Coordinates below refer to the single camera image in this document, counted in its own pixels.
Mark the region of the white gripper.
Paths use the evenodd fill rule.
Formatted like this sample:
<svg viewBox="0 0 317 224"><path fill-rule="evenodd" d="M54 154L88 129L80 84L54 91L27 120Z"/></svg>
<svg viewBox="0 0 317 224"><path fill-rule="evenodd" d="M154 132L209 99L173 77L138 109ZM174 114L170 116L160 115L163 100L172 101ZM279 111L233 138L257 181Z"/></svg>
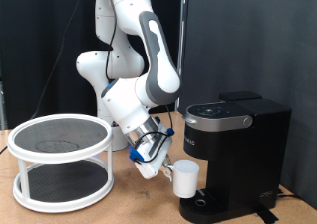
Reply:
<svg viewBox="0 0 317 224"><path fill-rule="evenodd" d="M151 179L162 171L164 176L172 181L172 161L168 154L172 137L155 135L151 140L141 143L132 149L132 161L145 179Z"/></svg>

